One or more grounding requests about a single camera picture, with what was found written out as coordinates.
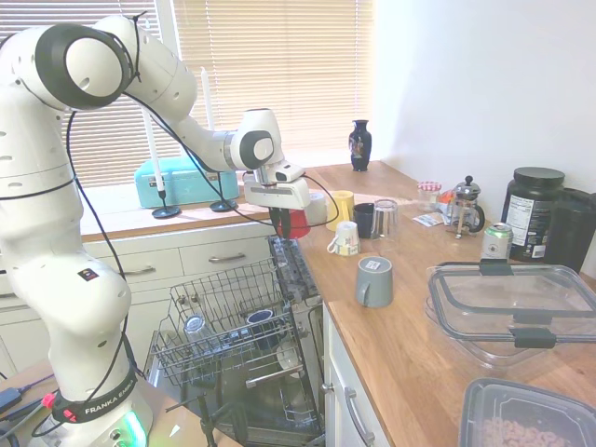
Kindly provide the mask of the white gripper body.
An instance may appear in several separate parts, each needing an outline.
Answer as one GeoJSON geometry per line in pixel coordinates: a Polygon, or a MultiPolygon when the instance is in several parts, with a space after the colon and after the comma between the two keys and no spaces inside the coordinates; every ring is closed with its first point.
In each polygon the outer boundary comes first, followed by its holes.
{"type": "Polygon", "coordinates": [[[244,196],[248,203],[263,208],[304,210],[310,204],[310,193],[304,178],[274,186],[246,180],[244,196]]]}

